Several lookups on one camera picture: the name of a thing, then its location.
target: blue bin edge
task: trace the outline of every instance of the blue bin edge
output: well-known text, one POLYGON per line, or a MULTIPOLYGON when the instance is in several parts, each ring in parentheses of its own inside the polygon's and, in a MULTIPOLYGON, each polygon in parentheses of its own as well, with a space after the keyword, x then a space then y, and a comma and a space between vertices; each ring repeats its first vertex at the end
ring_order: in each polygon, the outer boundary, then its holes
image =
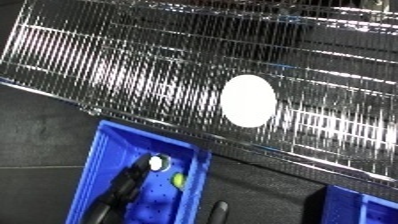
POLYGON ((101 134, 100 134, 99 130, 101 130, 104 126, 115 127, 118 129, 128 131, 128 132, 133 132, 135 134, 138 134, 138 135, 141 135, 144 137, 152 138, 155 140, 163 141, 163 142, 174 144, 174 145, 181 146, 181 147, 191 148, 192 150, 194 150, 196 152, 195 158, 193 158, 193 159, 196 159, 203 163, 202 163, 201 167, 198 167, 198 162, 195 162, 192 164, 192 166, 190 167, 189 173, 188 173, 188 177, 192 177, 193 175, 196 175, 196 177, 195 177, 196 182, 187 181, 187 186, 185 186, 185 187, 186 187, 186 189, 190 189, 190 188, 192 188, 192 186, 194 186, 194 184, 196 184, 196 186, 200 186, 200 187, 196 188, 196 191, 191 194, 187 194, 187 193, 183 194, 183 198, 181 199, 182 204, 180 205, 180 207, 178 209, 178 213, 176 216, 176 222, 175 222, 178 224, 194 223, 194 220, 195 220, 196 214, 197 214, 197 209, 199 207, 202 191, 204 188, 204 183, 206 181, 207 171, 210 167, 210 161, 211 161, 211 157, 212 157, 211 153, 209 151, 201 150, 196 145, 193 145, 190 143, 186 143, 186 142, 179 141, 176 139, 164 137, 161 135, 153 134, 153 133, 142 131, 142 130, 138 130, 138 129, 135 129, 132 127, 124 126, 124 125, 117 124, 117 123, 114 123, 111 121, 106 121, 106 120, 102 120, 99 123, 98 128, 96 130, 93 143, 91 145, 90 151, 88 153, 88 157, 85 162, 83 173, 80 177, 78 187, 77 187, 77 189, 75 191, 75 195, 73 197, 72 205, 70 207, 70 210, 69 210, 69 213, 68 213, 68 216, 66 219, 66 223, 67 224, 76 224, 77 223, 76 221, 78 221, 78 220, 76 220, 74 211, 76 209, 78 209, 77 202, 79 201, 80 198, 83 197, 83 193, 84 193, 83 190, 87 186, 87 183, 89 182, 90 178, 92 178, 92 176, 93 176, 91 173, 91 170, 87 169, 87 167, 91 167, 91 165, 93 165, 96 162, 97 157, 95 157, 95 156, 98 154, 98 152, 95 151, 94 146, 96 146, 98 144, 98 142, 100 141, 101 134))

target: blue tray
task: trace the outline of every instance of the blue tray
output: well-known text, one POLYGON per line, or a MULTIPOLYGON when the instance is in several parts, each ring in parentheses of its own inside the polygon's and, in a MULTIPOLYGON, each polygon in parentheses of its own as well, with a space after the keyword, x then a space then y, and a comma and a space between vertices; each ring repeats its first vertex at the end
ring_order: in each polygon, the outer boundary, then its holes
POLYGON ((86 208, 103 193, 120 170, 142 154, 170 156, 170 168, 150 172, 136 202, 129 205, 126 224, 194 223, 211 155, 194 145, 102 121, 96 133, 67 223, 77 224, 86 208), (176 172, 187 175, 184 190, 170 182, 176 172))
POLYGON ((323 224, 397 224, 398 203, 328 186, 323 224))

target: blue container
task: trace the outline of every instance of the blue container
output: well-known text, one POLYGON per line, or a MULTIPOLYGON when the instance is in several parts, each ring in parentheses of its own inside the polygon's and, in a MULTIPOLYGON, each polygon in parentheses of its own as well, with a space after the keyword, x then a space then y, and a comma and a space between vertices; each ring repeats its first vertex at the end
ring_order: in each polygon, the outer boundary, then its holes
POLYGON ((77 224, 110 181, 145 153, 165 154, 170 168, 150 172, 141 193, 126 213, 126 224, 194 223, 211 155, 194 145, 102 121, 75 194, 68 224, 77 224), (184 190, 173 186, 175 173, 187 175, 184 190))
POLYGON ((323 224, 398 224, 398 203, 328 186, 323 224))

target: metal wire rack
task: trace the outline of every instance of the metal wire rack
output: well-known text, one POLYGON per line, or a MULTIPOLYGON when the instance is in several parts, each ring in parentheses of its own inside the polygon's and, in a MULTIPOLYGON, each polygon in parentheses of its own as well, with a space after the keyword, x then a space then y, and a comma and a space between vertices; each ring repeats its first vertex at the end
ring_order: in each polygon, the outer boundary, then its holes
POLYGON ((369 1, 26 0, 0 74, 92 112, 398 188, 398 14, 369 1), (220 92, 242 74, 276 91, 263 127, 222 114, 220 92))

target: white round sticker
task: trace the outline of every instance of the white round sticker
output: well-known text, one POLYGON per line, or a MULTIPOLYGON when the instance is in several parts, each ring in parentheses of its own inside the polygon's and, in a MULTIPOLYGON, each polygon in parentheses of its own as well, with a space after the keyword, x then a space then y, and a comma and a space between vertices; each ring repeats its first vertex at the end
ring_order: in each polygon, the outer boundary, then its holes
POLYGON ((224 115, 233 124, 255 128, 267 123, 277 104, 272 86, 255 75, 241 75, 231 79, 221 93, 224 115))

